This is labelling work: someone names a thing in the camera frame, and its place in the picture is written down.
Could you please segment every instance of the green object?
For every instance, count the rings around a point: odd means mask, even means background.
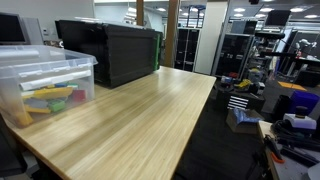
[[[72,87],[74,90],[79,89],[79,85],[76,83],[69,83],[67,87]]]
[[[55,100],[49,101],[48,107],[52,112],[57,112],[66,108],[66,103],[62,100],[55,99]]]
[[[157,38],[157,45],[156,45],[156,55],[155,55],[155,62],[154,62],[154,70],[158,70],[159,69],[159,51],[160,51],[160,34],[157,34],[158,38]]]

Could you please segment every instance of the floor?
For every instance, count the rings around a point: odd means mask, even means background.
[[[28,164],[28,168],[27,168],[26,172],[23,173],[23,174],[10,176],[10,177],[5,177],[5,178],[1,178],[0,177],[0,180],[31,180],[32,179],[31,175],[34,172],[36,172],[37,170],[39,170],[39,166],[37,164],[36,158],[29,151],[23,152],[22,155],[23,155],[25,161]]]
[[[307,88],[308,92],[320,95],[320,88]],[[279,95],[291,96],[293,89],[282,88],[277,81],[266,84],[265,105],[262,115],[270,119],[270,113]],[[212,90],[201,113],[189,144],[180,160],[173,179],[176,180],[242,180],[253,162],[252,154],[262,147],[257,135],[233,133],[225,123],[227,113],[216,110],[216,91]],[[311,113],[318,118],[320,111]],[[250,179],[257,179],[257,169]]]

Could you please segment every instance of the box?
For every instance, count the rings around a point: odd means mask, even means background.
[[[240,93],[236,91],[228,92],[224,88],[219,87],[216,101],[219,110],[227,113],[228,108],[254,109],[261,112],[266,101],[263,95],[252,96],[250,93]]]
[[[0,46],[1,114],[26,127],[92,100],[94,64],[94,56],[49,46]]]
[[[264,118],[255,110],[246,110],[246,115],[249,117],[257,117],[264,121]],[[231,130],[235,133],[257,134],[258,132],[257,123],[241,122],[237,124],[237,118],[234,115],[232,109],[228,110],[228,116],[226,121]]]
[[[319,96],[316,94],[303,91],[294,91],[291,95],[291,104],[288,113],[295,114],[297,106],[304,106],[308,108],[306,115],[309,115],[316,107],[318,101]]]

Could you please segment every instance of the office chair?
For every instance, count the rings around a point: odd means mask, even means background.
[[[0,114],[0,177],[22,174],[26,169],[27,163]]]

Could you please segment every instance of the black cabinet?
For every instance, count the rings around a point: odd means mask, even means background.
[[[216,76],[228,76],[237,73],[241,76],[251,48],[253,36],[226,34],[217,66]]]
[[[175,69],[193,71],[199,32],[199,29],[178,29]]]

